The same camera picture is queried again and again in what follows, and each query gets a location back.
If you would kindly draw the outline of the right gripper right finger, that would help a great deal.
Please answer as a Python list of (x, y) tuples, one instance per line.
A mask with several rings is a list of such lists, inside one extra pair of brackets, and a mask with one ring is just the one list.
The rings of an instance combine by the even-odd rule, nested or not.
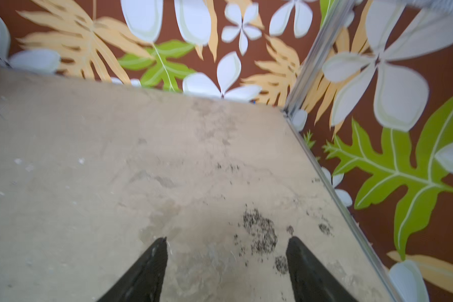
[(356, 300), (298, 237), (289, 239), (286, 258), (296, 302)]

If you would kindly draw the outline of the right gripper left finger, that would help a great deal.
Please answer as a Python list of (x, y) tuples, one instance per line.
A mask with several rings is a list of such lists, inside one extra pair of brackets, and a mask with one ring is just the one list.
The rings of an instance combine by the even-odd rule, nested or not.
[(167, 239), (158, 238), (131, 268), (98, 300), (99, 302), (157, 302), (168, 260)]

